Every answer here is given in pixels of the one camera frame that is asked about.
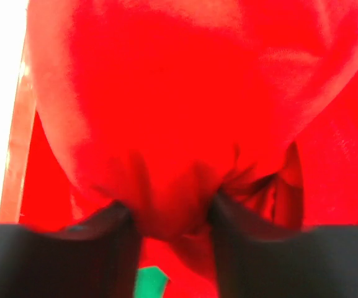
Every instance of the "red garment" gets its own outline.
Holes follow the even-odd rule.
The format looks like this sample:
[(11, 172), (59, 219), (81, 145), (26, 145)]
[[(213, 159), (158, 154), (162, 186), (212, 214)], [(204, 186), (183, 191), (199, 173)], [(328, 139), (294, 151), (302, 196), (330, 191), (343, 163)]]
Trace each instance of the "red garment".
[(358, 0), (30, 0), (27, 34), (72, 186), (39, 198), (64, 216), (27, 223), (124, 201), (169, 240), (147, 240), (143, 263), (201, 298), (216, 297), (220, 185), (276, 224), (358, 224)]

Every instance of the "green object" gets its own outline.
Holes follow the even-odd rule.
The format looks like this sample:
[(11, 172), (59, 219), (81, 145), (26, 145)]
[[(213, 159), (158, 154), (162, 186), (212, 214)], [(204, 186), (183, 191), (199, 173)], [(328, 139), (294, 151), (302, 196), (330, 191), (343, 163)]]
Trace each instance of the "green object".
[(158, 267), (137, 271), (134, 298), (162, 298), (168, 277)]

